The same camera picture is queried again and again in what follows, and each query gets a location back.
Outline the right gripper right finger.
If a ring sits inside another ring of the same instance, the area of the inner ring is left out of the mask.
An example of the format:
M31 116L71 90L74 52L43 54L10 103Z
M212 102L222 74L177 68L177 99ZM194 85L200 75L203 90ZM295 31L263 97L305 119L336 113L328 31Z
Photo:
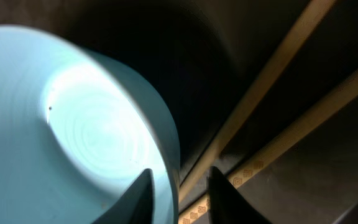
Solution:
M215 166L209 170L208 195L211 224L270 224Z

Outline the light blue bowl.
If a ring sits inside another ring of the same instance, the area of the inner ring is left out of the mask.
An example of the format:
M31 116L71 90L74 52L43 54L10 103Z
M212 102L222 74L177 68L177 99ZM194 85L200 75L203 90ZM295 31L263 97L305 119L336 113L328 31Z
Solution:
M0 223L93 223L145 169L152 223L176 223L179 168L172 114L140 73L0 25Z

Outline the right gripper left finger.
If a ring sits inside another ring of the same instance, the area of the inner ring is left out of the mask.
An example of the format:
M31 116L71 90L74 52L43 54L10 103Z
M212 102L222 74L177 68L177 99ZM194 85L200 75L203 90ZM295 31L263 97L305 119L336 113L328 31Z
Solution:
M145 169L119 200L93 224L152 224L154 183L151 169Z

